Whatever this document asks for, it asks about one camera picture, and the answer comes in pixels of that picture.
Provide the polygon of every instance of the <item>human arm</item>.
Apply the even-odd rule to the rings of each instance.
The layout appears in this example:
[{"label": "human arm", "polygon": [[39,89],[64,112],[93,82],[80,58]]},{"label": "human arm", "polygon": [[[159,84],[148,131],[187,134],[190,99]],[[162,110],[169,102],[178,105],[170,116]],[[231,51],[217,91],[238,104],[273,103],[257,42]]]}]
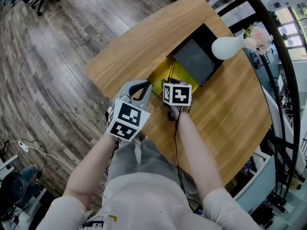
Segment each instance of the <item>human arm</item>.
[{"label": "human arm", "polygon": [[224,230],[259,230],[251,216],[224,189],[216,160],[188,113],[180,113],[178,130],[204,216]]},{"label": "human arm", "polygon": [[191,175],[203,200],[217,188],[224,188],[219,168],[211,151],[204,144],[188,113],[181,112],[178,131]]},{"label": "human arm", "polygon": [[63,195],[75,197],[86,208],[89,207],[115,146],[115,137],[104,133],[72,172]]}]

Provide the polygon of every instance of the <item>wooden floor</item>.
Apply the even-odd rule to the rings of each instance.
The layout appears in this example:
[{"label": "wooden floor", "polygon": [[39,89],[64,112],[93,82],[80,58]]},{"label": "wooden floor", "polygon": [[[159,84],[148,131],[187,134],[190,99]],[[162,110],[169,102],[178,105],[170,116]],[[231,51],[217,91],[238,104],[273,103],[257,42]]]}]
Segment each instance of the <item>wooden floor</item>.
[{"label": "wooden floor", "polygon": [[[114,38],[174,1],[47,0],[41,17],[23,2],[1,7],[0,146],[6,140],[39,139],[48,153],[75,167],[106,130],[109,107],[84,74],[86,64]],[[5,158],[16,153],[17,170],[44,164],[42,154],[25,154],[17,143],[7,147]],[[70,173],[48,158],[41,182],[59,196]],[[95,209],[103,189],[95,195]]]}]

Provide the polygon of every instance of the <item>curved railing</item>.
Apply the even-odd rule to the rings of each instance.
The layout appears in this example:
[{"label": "curved railing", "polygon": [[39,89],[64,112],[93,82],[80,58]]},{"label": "curved railing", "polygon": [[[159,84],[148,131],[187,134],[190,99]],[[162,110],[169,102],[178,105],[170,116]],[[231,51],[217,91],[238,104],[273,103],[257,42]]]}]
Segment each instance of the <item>curved railing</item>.
[{"label": "curved railing", "polygon": [[[274,44],[278,52],[279,59],[282,63],[285,76],[288,82],[288,89],[290,92],[290,97],[292,101],[292,109],[293,109],[293,131],[294,131],[294,139],[293,139],[293,144],[291,145],[291,149],[293,149],[293,154],[292,154],[292,159],[291,159],[291,164],[289,168],[289,178],[287,180],[286,185],[286,191],[284,193],[284,198],[286,197],[289,187],[290,187],[290,182],[292,180],[292,177],[295,173],[295,166],[296,166],[296,161],[297,161],[297,156],[298,156],[298,151],[299,151],[299,142],[300,142],[300,127],[301,127],[301,119],[300,119],[300,103],[299,103],[299,95],[298,95],[298,87],[297,87],[297,82],[296,82],[296,77],[295,77],[295,72],[293,68],[293,64],[289,55],[289,52],[284,44],[283,38],[277,28],[276,23],[274,22],[273,18],[269,14],[268,10],[265,8],[263,3],[260,0],[235,0],[231,4],[229,4],[227,7],[225,7],[223,10],[218,12],[219,16],[223,16],[224,14],[228,13],[235,7],[241,5],[244,2],[248,2],[251,7],[254,9],[256,12],[255,14],[245,18],[243,20],[244,24],[252,24],[255,21],[262,22],[269,32],[274,38]],[[242,21],[239,23],[236,23],[235,25],[230,27],[230,30],[235,33],[238,31],[239,26],[242,24]],[[261,56],[261,60],[264,64],[264,67],[268,73],[269,79],[271,83],[274,83],[274,78],[272,75],[272,72],[269,68],[269,65],[267,64],[266,60],[264,59],[263,56]],[[272,84],[273,86],[273,92],[274,96],[276,99],[276,103],[278,106],[278,111],[279,111],[279,116],[281,120],[281,126],[282,126],[282,141],[278,141],[277,138],[273,138],[273,143],[278,147],[282,147],[282,153],[281,156],[283,158],[283,175],[285,174],[285,161],[286,161],[286,144],[289,144],[286,142],[286,137],[285,137],[285,129],[284,129],[284,119],[283,119],[283,113],[282,113],[282,107],[278,95],[278,90],[275,84]]]}]

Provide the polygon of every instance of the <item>hand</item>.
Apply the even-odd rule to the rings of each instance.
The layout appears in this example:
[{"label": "hand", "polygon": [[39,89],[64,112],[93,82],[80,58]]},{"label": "hand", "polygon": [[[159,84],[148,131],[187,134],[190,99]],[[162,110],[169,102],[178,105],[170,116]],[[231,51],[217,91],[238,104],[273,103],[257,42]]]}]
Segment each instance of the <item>hand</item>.
[{"label": "hand", "polygon": [[171,107],[171,110],[172,110],[172,116],[175,118],[175,120],[178,119],[180,111],[181,111],[181,114],[186,113],[188,111],[188,108],[189,108],[187,106],[176,106],[176,105],[172,105],[170,107]]}]

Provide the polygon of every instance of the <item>wooden table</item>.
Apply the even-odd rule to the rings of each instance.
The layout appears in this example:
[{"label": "wooden table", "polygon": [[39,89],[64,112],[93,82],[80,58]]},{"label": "wooden table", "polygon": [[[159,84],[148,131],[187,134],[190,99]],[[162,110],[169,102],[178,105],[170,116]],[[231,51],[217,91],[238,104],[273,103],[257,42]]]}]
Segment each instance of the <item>wooden table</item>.
[{"label": "wooden table", "polygon": [[[88,65],[87,75],[109,98],[131,80],[146,79],[185,38],[205,23],[217,37],[233,36],[205,0],[179,0],[147,17],[113,41]],[[175,161],[174,122],[152,93],[143,132]],[[192,96],[190,117],[228,183],[260,144],[271,118],[256,74],[243,50],[226,60]],[[181,143],[179,165],[189,173]]]}]

